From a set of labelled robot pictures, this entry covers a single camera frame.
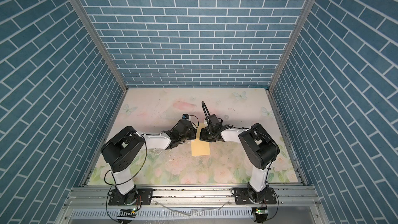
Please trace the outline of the yellow envelope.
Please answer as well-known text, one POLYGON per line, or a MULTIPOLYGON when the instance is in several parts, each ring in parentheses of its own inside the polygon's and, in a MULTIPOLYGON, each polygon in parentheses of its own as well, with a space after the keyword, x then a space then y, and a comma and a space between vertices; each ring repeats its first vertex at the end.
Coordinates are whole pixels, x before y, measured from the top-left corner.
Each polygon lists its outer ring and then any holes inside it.
POLYGON ((193 157, 210 155, 210 143, 200 140, 201 129, 204 127, 204 123, 199 124, 197 136, 195 140, 191 142, 191 155, 193 157))

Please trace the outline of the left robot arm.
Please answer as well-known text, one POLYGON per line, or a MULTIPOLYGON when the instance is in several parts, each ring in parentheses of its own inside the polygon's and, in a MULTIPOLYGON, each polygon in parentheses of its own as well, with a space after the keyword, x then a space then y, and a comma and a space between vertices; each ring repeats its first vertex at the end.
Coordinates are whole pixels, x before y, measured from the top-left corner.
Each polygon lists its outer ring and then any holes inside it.
POLYGON ((159 134, 147 134, 136 131, 132 126, 123 128, 101 148, 101 154, 110 166, 117 192, 123 197, 134 197, 137 194, 134 176, 130 165, 144 147, 148 149, 173 149, 187 140, 194 140, 197 127, 191 121, 180 119, 170 130, 159 134))

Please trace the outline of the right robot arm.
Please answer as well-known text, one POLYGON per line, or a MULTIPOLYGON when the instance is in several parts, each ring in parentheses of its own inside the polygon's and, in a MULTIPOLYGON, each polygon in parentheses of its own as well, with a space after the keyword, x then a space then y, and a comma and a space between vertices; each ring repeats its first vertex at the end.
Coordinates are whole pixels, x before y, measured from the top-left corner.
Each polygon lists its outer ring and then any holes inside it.
POLYGON ((206 127, 201 130, 200 140, 205 142, 240 143, 253 165, 249 188, 256 193, 264 191, 268 186, 268 175, 272 163, 280 153, 279 146, 264 127, 255 123, 245 128, 223 124, 216 115, 205 117, 206 127))

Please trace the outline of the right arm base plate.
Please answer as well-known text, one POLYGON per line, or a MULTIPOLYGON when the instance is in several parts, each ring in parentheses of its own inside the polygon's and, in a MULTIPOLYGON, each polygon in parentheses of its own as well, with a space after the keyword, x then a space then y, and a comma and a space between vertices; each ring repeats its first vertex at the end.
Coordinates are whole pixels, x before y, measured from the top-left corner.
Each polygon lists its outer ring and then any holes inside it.
POLYGON ((248 188, 232 188, 231 193, 235 199, 237 205, 247 204, 276 204, 277 198, 273 188, 266 187, 260 192, 256 192, 254 189, 248 188))

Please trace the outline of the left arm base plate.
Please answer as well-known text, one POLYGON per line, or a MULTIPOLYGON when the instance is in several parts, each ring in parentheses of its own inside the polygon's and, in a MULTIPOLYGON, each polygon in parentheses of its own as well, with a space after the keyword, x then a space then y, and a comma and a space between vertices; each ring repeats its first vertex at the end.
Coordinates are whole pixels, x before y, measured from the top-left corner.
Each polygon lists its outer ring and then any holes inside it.
POLYGON ((107 203, 110 206, 146 206, 151 204, 153 192, 152 188, 139 188, 122 195, 118 189, 112 189, 108 193, 107 203))

